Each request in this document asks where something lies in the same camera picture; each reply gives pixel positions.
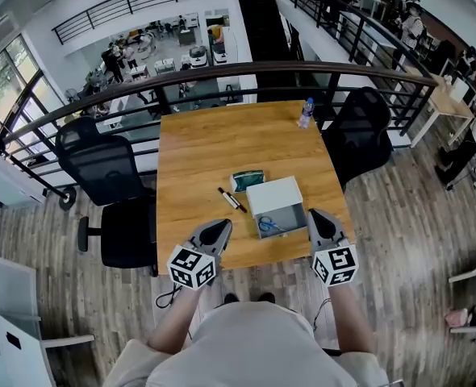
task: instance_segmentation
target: black and white pattern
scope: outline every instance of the black and white pattern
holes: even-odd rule
[[[187,249],[183,248],[175,258],[173,258],[172,265],[177,265],[183,269],[187,269],[188,271],[193,271],[195,265],[200,261],[202,258],[201,254],[197,252],[188,251]]]
[[[213,269],[213,263],[210,262],[208,266],[201,269],[197,273],[197,285],[201,286],[208,282],[215,275],[215,270]]]
[[[336,273],[329,285],[344,284],[345,282],[350,282],[353,277],[354,269],[350,271],[344,271],[343,273]]]
[[[170,268],[170,272],[172,273],[173,281],[177,282],[178,284],[193,288],[193,282],[191,280],[190,274],[187,274],[184,271],[179,271],[175,268]]]
[[[315,260],[315,272],[324,283],[328,280],[329,272],[319,258]]]
[[[339,248],[329,252],[333,270],[355,267],[353,254],[349,248]]]

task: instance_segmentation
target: scissors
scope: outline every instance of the scissors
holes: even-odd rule
[[[260,222],[258,223],[258,226],[263,232],[270,231],[271,229],[277,229],[281,232],[286,232],[286,229],[283,229],[279,225],[274,223],[272,218],[270,218],[269,216],[262,216],[260,218]]]

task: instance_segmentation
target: box lid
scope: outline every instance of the box lid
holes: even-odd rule
[[[246,192],[253,216],[303,202],[295,177],[284,177],[276,181],[252,185]]]

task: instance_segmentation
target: gray wood plank floor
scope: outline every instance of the gray wood plank floor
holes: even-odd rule
[[[378,358],[391,380],[419,387],[470,385],[476,375],[476,344],[450,335],[444,322],[452,306],[474,301],[467,294],[476,282],[452,288],[448,277],[476,265],[476,191],[466,179],[447,193],[435,178],[442,136],[434,126],[417,148],[394,152],[383,168],[351,181],[345,194],[361,259],[354,288],[376,332]],[[172,286],[144,269],[104,267],[98,239],[89,252],[77,251],[78,219],[88,215],[99,226],[101,214],[84,193],[69,213],[55,196],[41,206],[0,211],[0,256],[37,269],[44,337],[96,337],[50,352],[59,385],[101,385],[125,343],[145,339],[161,319],[165,311],[154,299]],[[191,330],[226,292],[249,300],[264,291],[310,322],[327,297],[308,260],[227,271],[204,293]],[[329,304],[317,325],[319,343],[337,347]]]

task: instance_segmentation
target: green packet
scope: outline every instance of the green packet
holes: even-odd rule
[[[232,192],[244,192],[251,185],[265,182],[265,174],[261,170],[237,172],[231,175]]]

